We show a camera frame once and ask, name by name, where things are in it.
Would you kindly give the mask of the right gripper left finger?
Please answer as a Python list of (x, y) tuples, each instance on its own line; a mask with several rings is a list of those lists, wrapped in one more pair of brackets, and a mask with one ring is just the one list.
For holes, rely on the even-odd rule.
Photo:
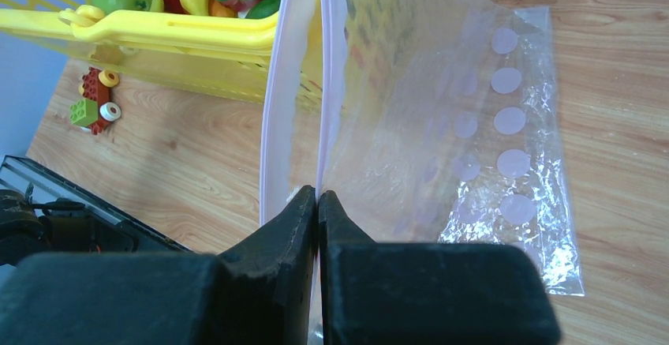
[(315, 190), (218, 255), (39, 253), (1, 289), (4, 344), (304, 344)]

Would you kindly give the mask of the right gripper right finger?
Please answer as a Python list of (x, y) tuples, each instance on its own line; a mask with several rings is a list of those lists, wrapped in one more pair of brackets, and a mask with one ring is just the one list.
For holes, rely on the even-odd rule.
[(513, 246), (376, 242), (336, 193), (319, 201), (326, 344), (557, 344), (530, 258)]

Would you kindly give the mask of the clear zip top bag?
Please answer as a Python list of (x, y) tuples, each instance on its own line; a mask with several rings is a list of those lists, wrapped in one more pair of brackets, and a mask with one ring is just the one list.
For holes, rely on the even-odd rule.
[(317, 215), (308, 340), (323, 341), (319, 201), (376, 242), (520, 249), (550, 295), (584, 293), (557, 125), (551, 12), (491, 0), (281, 0), (260, 222)]

